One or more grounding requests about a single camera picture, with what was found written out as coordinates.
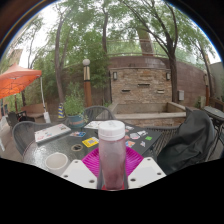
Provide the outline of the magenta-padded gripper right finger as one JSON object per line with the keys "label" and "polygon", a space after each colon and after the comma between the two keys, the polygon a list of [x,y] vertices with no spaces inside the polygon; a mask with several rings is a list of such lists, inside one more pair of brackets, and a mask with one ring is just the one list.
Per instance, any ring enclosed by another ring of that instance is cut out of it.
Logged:
{"label": "magenta-padded gripper right finger", "polygon": [[152,157],[143,157],[135,150],[126,148],[126,189],[148,185],[166,176]]}

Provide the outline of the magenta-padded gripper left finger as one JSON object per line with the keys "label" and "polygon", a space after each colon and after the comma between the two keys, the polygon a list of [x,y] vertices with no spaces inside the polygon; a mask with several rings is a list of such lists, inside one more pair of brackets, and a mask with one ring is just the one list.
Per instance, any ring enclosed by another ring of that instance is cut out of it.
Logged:
{"label": "magenta-padded gripper left finger", "polygon": [[99,151],[94,149],[82,160],[73,160],[61,177],[80,187],[96,189],[99,175]]}

